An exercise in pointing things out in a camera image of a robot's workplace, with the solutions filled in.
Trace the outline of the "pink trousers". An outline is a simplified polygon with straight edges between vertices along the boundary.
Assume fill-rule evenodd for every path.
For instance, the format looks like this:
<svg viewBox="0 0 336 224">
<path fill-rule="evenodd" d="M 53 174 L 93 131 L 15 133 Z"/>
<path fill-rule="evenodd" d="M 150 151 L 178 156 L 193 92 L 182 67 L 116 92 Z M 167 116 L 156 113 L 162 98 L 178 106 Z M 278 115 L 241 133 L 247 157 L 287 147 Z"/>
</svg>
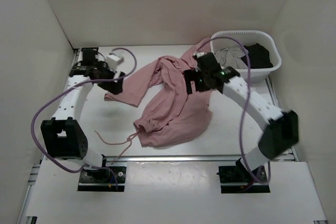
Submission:
<svg viewBox="0 0 336 224">
<path fill-rule="evenodd" d="M 149 88 L 163 85 L 133 122 L 135 133 L 127 137 L 126 143 L 138 137 L 142 147 L 169 147 L 191 141 L 206 131 L 213 116 L 209 109 L 211 92 L 187 94 L 183 75 L 185 70 L 196 67 L 193 54 L 199 47 L 207 52 L 211 49 L 205 38 L 180 58 L 161 56 L 126 78 L 122 93 L 105 94 L 105 101 L 138 107 Z"/>
</svg>

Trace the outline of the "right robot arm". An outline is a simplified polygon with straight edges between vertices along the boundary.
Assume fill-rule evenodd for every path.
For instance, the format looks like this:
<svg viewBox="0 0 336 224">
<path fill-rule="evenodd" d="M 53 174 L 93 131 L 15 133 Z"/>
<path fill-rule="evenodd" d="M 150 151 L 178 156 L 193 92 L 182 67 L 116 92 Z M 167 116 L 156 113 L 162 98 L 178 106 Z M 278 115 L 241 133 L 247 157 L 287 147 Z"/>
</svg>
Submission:
<svg viewBox="0 0 336 224">
<path fill-rule="evenodd" d="M 299 142 L 298 115 L 293 110 L 285 112 L 268 103 L 237 70 L 222 68 L 213 53 L 197 52 L 193 58 L 196 68 L 184 71 L 187 92 L 193 92 L 192 84 L 198 92 L 219 91 L 236 102 L 262 130 L 257 146 L 247 154 L 242 153 L 236 163 L 236 177 L 247 182 L 254 177 L 255 169 Z"/>
</svg>

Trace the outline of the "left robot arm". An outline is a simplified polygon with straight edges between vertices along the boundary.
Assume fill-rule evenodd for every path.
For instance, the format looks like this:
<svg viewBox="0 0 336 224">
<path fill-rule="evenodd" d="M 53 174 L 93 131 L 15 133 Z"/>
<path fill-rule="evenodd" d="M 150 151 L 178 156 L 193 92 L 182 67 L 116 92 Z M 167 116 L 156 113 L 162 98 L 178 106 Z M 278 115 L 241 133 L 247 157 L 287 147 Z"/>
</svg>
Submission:
<svg viewBox="0 0 336 224">
<path fill-rule="evenodd" d="M 97 85 L 103 90 L 122 92 L 125 73 L 117 72 L 117 67 L 123 61 L 114 52 L 105 57 L 97 48 L 82 49 L 70 70 L 67 94 L 51 119 L 42 121 L 40 126 L 48 155 L 58 160 L 79 160 L 94 167 L 91 174 L 98 182 L 108 180 L 110 169 L 104 164 L 105 157 L 89 147 L 79 119 L 94 80 L 99 80 Z"/>
</svg>

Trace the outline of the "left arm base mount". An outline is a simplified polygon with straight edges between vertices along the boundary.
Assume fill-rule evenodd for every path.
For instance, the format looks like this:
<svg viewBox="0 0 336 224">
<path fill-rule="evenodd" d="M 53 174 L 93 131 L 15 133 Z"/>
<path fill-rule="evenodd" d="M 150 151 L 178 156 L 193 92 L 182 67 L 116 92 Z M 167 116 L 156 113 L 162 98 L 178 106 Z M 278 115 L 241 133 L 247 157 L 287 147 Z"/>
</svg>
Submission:
<svg viewBox="0 0 336 224">
<path fill-rule="evenodd" d="M 108 164 L 110 170 L 84 168 L 78 180 L 77 191 L 124 192 L 127 164 Z"/>
</svg>

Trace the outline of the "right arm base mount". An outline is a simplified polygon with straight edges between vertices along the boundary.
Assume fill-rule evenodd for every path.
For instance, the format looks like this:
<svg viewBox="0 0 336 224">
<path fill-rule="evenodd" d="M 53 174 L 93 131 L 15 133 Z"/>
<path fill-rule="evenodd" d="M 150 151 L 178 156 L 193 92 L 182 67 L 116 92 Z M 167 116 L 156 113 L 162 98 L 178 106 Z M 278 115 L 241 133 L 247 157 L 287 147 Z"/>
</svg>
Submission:
<svg viewBox="0 0 336 224">
<path fill-rule="evenodd" d="M 253 174 L 262 182 L 261 184 L 253 180 L 249 173 L 234 166 L 219 166 L 218 172 L 220 182 L 220 192 L 222 194 L 261 194 L 270 193 L 268 177 L 265 166 L 253 170 Z"/>
</svg>

